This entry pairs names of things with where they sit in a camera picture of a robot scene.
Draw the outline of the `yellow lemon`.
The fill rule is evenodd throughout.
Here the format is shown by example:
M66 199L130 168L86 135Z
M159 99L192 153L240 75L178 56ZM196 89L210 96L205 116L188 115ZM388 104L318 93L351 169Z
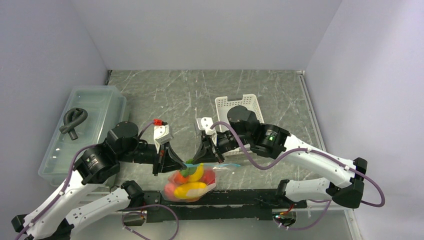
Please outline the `yellow lemon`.
M197 166L197 170L194 174L189 176L188 182L198 182L200 180L200 178L203 176L203 174L204 174L204 164L200 163L196 166Z

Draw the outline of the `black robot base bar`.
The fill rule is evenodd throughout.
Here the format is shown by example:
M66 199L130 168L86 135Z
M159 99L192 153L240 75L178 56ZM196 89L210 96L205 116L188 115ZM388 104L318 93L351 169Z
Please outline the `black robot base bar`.
M256 219L270 221L279 211L305 209L307 202L290 202L275 189L212 190L194 202L165 200L158 190L146 190L142 206L160 204L173 210L179 220Z

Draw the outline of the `red bell pepper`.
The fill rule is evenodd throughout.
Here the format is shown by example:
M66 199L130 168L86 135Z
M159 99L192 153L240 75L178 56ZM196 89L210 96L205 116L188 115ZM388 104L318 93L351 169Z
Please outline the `red bell pepper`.
M206 169L203 172L202 177L199 180L206 185L211 185L216 183L216 173L212 169Z

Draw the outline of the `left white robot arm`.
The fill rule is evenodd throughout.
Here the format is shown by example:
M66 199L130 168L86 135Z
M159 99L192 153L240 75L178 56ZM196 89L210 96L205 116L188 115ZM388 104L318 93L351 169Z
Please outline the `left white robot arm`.
M80 149L72 158L63 183L34 211L15 216L11 223L18 237L26 240L68 240L77 231L119 210L137 210L145 193L133 180L98 200L79 206L79 202L120 171L120 164L150 164L153 174L185 168L170 145L171 127L155 119L154 144L142 140L143 132L129 121L109 130L104 142Z

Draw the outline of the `orange carrot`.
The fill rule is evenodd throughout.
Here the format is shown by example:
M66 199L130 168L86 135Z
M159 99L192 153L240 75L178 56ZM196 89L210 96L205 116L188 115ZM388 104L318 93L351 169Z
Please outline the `orange carrot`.
M189 181L189 176L184 176L183 174L181 174L180 171L177 171L174 175L173 175L173 182L177 185L182 185L185 184Z

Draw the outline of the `pink peach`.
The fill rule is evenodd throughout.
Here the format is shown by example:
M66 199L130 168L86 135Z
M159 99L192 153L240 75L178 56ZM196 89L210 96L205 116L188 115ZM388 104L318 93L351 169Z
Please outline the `pink peach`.
M164 196L169 200L169 201L174 201L175 195L174 195L174 191L176 189L176 185L173 182L168 182L165 186L164 186Z

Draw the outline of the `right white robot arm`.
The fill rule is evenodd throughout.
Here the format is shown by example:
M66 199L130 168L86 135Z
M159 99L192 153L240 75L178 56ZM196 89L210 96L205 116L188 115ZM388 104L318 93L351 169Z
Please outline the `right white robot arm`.
M193 164L223 163L224 153L240 148L260 170L285 161L320 176L312 180L282 179L275 194L276 203L282 208L304 200L333 201L350 209L362 204L366 160L331 155L279 126L261 123L253 111L241 105L232 107L227 117L228 122L214 122L210 117L196 119L201 143Z

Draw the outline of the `green leafy vegetable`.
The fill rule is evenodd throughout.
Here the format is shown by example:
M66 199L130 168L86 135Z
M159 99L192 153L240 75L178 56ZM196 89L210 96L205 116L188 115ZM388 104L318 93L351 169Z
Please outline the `green leafy vegetable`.
M187 160L186 162L185 162L186 164L188 164L188 165L192 165L192 163L193 163L193 159L189 159L189 160ZM186 169L182 169L182 170L180 170L179 171L179 173L184 177L184 178L187 178L187 177L189 177L190 175L193 175L195 172L196 172L196 170L197 170L197 166L195 165L195 166L191 166L191 167L187 167Z

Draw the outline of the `yellow fruit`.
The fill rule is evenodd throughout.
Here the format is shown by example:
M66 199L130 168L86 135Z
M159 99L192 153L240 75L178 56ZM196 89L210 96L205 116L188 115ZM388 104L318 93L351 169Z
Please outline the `yellow fruit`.
M187 182L175 188L173 195L177 199L199 198L207 192L207 184L199 181Z

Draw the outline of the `clear zip top bag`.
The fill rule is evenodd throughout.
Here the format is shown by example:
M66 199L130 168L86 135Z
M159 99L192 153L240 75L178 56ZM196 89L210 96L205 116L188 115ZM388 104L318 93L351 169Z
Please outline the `clear zip top bag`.
M217 186L222 172L232 172L241 165L236 163L198 163L190 159L186 169L176 170L168 177L161 196L171 202L196 202Z

